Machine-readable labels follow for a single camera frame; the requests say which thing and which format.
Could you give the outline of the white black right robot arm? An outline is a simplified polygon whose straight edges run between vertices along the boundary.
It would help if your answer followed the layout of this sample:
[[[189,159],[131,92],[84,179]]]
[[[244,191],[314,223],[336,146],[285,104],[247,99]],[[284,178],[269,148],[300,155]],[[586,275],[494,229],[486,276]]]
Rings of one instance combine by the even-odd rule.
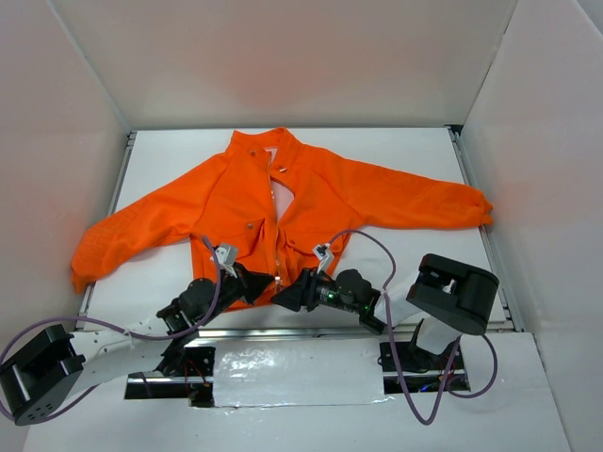
[[[423,313],[410,357],[416,366],[431,368],[460,336],[485,334],[498,287],[493,273],[430,253],[422,258],[414,279],[391,289],[373,287],[356,269],[332,279],[306,268],[271,301],[293,312],[311,312],[322,305],[356,314],[359,324],[374,334]]]

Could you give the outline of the orange zip-up jacket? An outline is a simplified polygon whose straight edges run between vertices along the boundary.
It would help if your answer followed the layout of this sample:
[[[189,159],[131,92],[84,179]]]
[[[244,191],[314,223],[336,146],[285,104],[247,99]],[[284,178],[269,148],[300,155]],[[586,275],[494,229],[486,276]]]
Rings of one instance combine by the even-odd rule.
[[[285,128],[234,132],[222,153],[89,228],[71,261],[82,292],[142,251],[190,243],[192,271],[214,279],[209,244],[227,243],[250,271],[273,277],[265,306],[316,263],[328,243],[340,257],[350,230],[460,230],[489,225],[492,205],[471,186],[339,156]]]

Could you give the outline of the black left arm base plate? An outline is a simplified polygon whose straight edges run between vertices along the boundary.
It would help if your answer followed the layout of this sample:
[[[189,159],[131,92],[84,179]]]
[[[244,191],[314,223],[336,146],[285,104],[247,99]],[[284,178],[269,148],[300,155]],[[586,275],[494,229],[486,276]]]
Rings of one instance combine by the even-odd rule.
[[[215,358],[215,347],[186,347],[180,366],[167,374],[159,370],[129,374],[124,399],[182,399],[193,408],[212,408]]]

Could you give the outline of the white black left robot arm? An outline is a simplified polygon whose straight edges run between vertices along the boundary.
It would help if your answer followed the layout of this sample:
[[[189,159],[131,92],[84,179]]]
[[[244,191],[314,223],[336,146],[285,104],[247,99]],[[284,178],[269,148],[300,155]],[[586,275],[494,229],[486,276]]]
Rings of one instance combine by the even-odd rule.
[[[68,332],[61,317],[40,321],[31,327],[35,336],[1,354],[1,413],[17,426],[31,426],[57,417],[68,398],[115,378],[148,371],[174,375],[202,327],[237,301],[254,304],[272,281],[234,264],[216,282],[192,281],[156,315],[128,327],[96,320],[95,331]]]

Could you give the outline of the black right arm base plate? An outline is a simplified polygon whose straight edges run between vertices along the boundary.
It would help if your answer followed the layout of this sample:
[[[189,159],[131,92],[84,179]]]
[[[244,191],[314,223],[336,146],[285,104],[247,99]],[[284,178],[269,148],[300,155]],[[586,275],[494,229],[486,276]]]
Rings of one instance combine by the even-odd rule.
[[[397,342],[396,349],[403,376],[411,394],[436,393],[444,377],[444,371],[453,349],[449,344],[440,355],[433,355],[422,350],[411,350],[408,341]],[[380,342],[378,365],[383,371],[383,390],[386,395],[402,394],[401,383],[394,363],[391,346],[388,342]],[[460,348],[457,349],[451,368],[448,371],[446,391],[468,391],[470,385],[465,375],[464,358]]]

